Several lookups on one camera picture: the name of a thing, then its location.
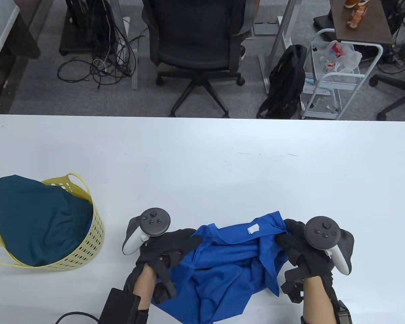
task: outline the blue t-shirt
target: blue t-shirt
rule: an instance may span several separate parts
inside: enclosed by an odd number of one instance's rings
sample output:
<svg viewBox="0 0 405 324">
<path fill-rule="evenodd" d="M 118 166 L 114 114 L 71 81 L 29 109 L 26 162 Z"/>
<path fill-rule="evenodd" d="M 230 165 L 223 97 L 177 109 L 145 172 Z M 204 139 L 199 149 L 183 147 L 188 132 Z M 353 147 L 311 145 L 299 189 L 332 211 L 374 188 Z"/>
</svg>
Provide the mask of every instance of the blue t-shirt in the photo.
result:
<svg viewBox="0 0 405 324">
<path fill-rule="evenodd" d="M 285 232 L 279 212 L 248 224 L 201 226 L 195 233 L 201 245 L 171 270 L 178 296 L 158 307 L 183 324 L 211 324 L 242 314 L 265 288 L 279 296 L 276 278 L 288 258 L 275 235 Z"/>
</svg>

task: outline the black glove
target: black glove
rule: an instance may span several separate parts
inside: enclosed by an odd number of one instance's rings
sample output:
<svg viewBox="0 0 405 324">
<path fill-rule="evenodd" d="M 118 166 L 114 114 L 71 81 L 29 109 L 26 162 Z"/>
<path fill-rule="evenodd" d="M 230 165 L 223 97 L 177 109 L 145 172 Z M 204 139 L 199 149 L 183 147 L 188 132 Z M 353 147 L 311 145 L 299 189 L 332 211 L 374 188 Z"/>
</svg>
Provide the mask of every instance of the black glove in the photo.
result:
<svg viewBox="0 0 405 324">
<path fill-rule="evenodd" d="M 306 241 L 304 223 L 292 219 L 285 219 L 284 222 L 290 234 L 279 234 L 275 240 L 288 253 L 289 262 L 298 267 L 285 272 L 286 282 L 281 286 L 282 291 L 292 302 L 300 303 L 303 300 L 301 291 L 303 291 L 304 279 L 320 276 L 332 304 L 338 305 L 338 299 L 332 287 L 331 270 L 334 267 L 332 260 L 324 251 L 315 249 Z"/>
<path fill-rule="evenodd" d="M 171 281 L 168 268 L 177 267 L 188 253 L 201 244 L 203 239 L 201 236 L 192 236 L 194 233 L 194 229 L 187 228 L 151 237 L 139 248 L 139 258 L 135 268 L 126 279 L 123 290 L 133 292 L 135 282 L 142 273 L 144 264 L 147 263 L 161 280 L 156 284 L 153 296 L 156 304 L 174 298 L 177 291 Z"/>
</svg>

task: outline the orange bottle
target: orange bottle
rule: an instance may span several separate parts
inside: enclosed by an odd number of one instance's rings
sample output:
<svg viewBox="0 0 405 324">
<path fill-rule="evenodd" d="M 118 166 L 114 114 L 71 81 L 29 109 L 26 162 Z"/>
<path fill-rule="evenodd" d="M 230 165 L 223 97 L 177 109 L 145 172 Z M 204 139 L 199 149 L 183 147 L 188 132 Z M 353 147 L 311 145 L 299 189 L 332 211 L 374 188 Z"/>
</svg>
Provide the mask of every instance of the orange bottle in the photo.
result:
<svg viewBox="0 0 405 324">
<path fill-rule="evenodd" d="M 345 8 L 352 8 L 354 7 L 360 0 L 346 0 L 344 7 Z"/>
<path fill-rule="evenodd" d="M 356 30 L 363 21 L 366 10 L 368 9 L 369 0 L 359 0 L 351 12 L 351 17 L 346 22 L 349 29 Z"/>
</svg>

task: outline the yellow basket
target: yellow basket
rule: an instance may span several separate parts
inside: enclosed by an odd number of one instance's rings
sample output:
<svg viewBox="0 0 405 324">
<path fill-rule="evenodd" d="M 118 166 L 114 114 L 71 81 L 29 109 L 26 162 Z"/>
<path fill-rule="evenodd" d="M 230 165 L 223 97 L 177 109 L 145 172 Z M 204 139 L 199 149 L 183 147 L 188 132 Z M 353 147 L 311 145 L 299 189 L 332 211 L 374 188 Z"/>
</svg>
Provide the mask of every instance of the yellow basket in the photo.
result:
<svg viewBox="0 0 405 324">
<path fill-rule="evenodd" d="M 69 176 L 77 177 L 84 185 L 87 191 L 81 187 L 75 185 L 69 179 Z M 2 236 L 0 235 L 0 247 L 9 254 L 9 256 L 15 261 L 16 264 L 7 264 L 0 261 L 0 265 L 5 267 L 23 268 L 23 269 L 45 269 L 45 270 L 73 270 L 82 267 L 84 264 L 89 263 L 101 249 L 104 242 L 104 224 L 102 223 L 99 213 L 91 199 L 90 190 L 85 181 L 75 173 L 69 173 L 68 175 L 60 178 L 48 179 L 42 181 L 44 185 L 61 186 L 63 189 L 71 193 L 76 197 L 86 199 L 93 204 L 93 221 L 91 222 L 90 230 L 87 233 L 84 241 L 66 258 L 61 259 L 52 264 L 47 264 L 41 267 L 32 267 L 30 265 L 20 262 L 9 251 L 6 250 Z"/>
</svg>

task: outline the gray carpet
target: gray carpet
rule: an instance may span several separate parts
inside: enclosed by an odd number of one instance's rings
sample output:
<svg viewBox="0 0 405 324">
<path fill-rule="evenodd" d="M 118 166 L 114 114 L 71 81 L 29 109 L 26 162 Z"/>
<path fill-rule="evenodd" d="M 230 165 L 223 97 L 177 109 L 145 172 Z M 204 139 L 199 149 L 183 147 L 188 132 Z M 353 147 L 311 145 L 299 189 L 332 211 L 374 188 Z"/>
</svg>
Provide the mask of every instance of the gray carpet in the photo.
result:
<svg viewBox="0 0 405 324">
<path fill-rule="evenodd" d="M 122 13 L 131 17 L 130 37 L 139 34 L 146 26 L 141 20 L 140 0 L 121 1 Z M 262 0 L 258 21 L 274 21 L 281 15 L 286 1 Z M 54 0 L 48 18 L 39 37 L 42 55 L 31 61 L 25 71 L 11 114 L 57 114 L 57 115 L 96 115 L 96 116 L 153 116 L 167 117 L 170 108 L 187 86 L 186 80 L 165 79 L 165 85 L 155 84 L 156 72 L 170 67 L 155 67 L 149 58 L 147 38 L 139 42 L 138 90 L 131 89 L 131 80 L 124 79 L 118 85 L 101 86 L 90 81 L 66 83 L 56 74 L 58 66 L 70 59 L 58 52 L 61 31 L 66 10 L 64 0 Z M 309 46 L 315 30 L 312 18 L 326 14 L 328 0 L 303 1 L 301 12 L 293 33 L 293 42 Z M 266 99 L 263 87 L 258 54 L 270 52 L 274 37 L 257 37 L 246 40 L 246 58 L 239 71 L 246 80 L 238 87 L 233 80 L 213 82 L 226 105 L 231 118 L 255 118 L 258 107 Z M 63 70 L 63 76 L 80 78 L 87 74 L 88 66 L 73 63 Z M 405 80 L 405 72 L 398 77 Z M 397 100 L 405 93 L 388 85 L 379 84 L 371 88 L 367 82 L 355 96 L 349 109 L 344 113 L 345 120 L 375 120 L 377 112 Z M 204 88 L 196 88 L 177 112 L 178 117 L 221 117 L 222 111 Z M 405 105 L 392 111 L 388 120 L 405 120 Z"/>
</svg>

